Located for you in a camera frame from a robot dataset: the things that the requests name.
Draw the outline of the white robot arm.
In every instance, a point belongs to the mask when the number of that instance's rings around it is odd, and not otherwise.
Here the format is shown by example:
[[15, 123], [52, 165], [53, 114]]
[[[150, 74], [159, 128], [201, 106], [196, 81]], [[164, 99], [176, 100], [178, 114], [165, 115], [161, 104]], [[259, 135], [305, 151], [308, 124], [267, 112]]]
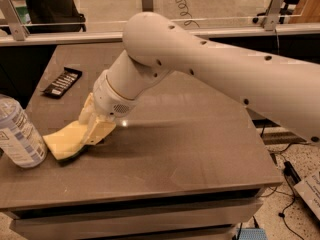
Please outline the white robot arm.
[[79, 115], [112, 123], [138, 97], [173, 71], [213, 87], [304, 140], [320, 141], [320, 67], [317, 64], [206, 41], [152, 12], [131, 17], [124, 51], [101, 73]]

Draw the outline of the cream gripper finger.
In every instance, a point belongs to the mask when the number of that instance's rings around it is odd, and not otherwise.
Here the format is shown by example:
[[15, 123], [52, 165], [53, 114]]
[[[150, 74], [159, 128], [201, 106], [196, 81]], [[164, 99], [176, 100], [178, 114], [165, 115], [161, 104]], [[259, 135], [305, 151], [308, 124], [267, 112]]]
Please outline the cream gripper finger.
[[96, 145], [109, 135], [115, 127], [116, 124], [109, 121], [105, 116], [93, 114], [89, 119], [82, 143], [84, 145]]
[[89, 124], [92, 120], [92, 116], [94, 115], [94, 102], [91, 99], [88, 99], [84, 107], [81, 110], [81, 113], [78, 117], [80, 124]]

